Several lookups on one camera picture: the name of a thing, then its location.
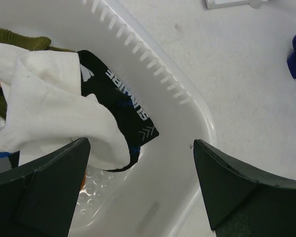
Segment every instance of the orange fabric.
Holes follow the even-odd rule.
[[[80,190],[83,188],[83,186],[84,186],[84,183],[85,183],[85,173],[84,173],[84,177],[83,177],[83,180],[82,180],[82,183],[81,183]]]

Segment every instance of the plastic laundry basket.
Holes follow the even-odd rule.
[[[174,236],[201,195],[190,147],[199,138],[216,144],[199,91],[115,0],[0,0],[0,27],[93,52],[160,132],[131,170],[88,167],[69,236]]]

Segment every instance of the sock logo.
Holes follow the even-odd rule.
[[[146,114],[146,112],[142,109],[142,107],[138,104],[136,101],[135,97],[128,91],[128,89],[125,87],[125,85],[108,69],[107,72],[105,73],[112,81],[113,83],[117,86],[117,88],[123,92],[125,95],[130,96],[132,99],[133,106],[139,115],[139,117],[145,121],[149,118],[149,116]]]
[[[80,70],[82,73],[82,80],[83,82],[87,82],[91,77],[94,76],[93,72],[87,69],[85,66],[80,64]]]
[[[145,138],[149,138],[153,134],[154,129],[155,127],[147,126],[142,131],[138,131],[138,132],[143,135],[143,141],[144,141]]]

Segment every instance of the white sock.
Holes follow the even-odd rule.
[[[10,52],[16,48],[8,46]],[[0,58],[0,79],[11,84],[9,94],[5,90],[8,111],[6,125],[0,131],[0,151],[20,150],[22,164],[62,147],[70,138],[88,137],[90,165],[108,170],[126,166],[128,146],[112,114],[99,103],[77,95],[80,94],[77,54],[26,52],[17,56],[15,63],[16,51],[12,57],[4,54],[6,62]],[[57,61],[55,56],[60,54],[59,59],[66,56]],[[72,55],[76,58],[68,61]]]

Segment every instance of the laundry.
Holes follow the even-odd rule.
[[[60,52],[73,52],[69,49],[50,46],[51,39],[48,37],[28,37],[2,28],[0,28],[0,43],[14,45],[29,51],[52,50]]]
[[[0,81],[8,104],[0,152],[20,151],[21,161],[22,149],[31,142],[87,137],[90,165],[105,170],[126,166],[129,148],[116,120],[97,101],[80,96],[78,55],[20,51],[0,44]]]
[[[18,46],[18,49],[12,53],[7,65],[14,68],[18,55],[28,52],[27,50],[54,50],[54,51],[71,51],[67,49],[51,47],[51,41],[47,37],[26,37],[14,33],[9,30],[0,29],[0,41],[7,44]],[[87,96],[89,99],[98,100],[105,106],[114,116],[120,132],[124,135],[128,148],[130,162],[122,168],[106,169],[113,172],[120,172],[132,167],[139,158],[140,148],[145,143],[159,135],[153,122],[147,113],[141,108],[135,97],[131,95],[124,84],[112,73],[112,71],[94,54],[89,51],[82,50],[78,52],[81,71],[81,95]],[[2,89],[0,97],[0,108],[6,112],[5,97],[9,97],[9,90],[13,72],[1,72]],[[5,118],[4,113],[0,113],[0,117]],[[56,139],[54,142],[48,140],[39,140],[26,144],[20,151],[20,163],[30,162],[37,157],[44,156],[64,145],[71,142],[71,139]]]
[[[100,104],[115,117],[118,127],[130,148],[130,163],[124,171],[132,167],[140,154],[140,147],[159,135],[152,120],[144,112],[124,84],[93,53],[78,52],[81,64],[81,95],[94,93]]]

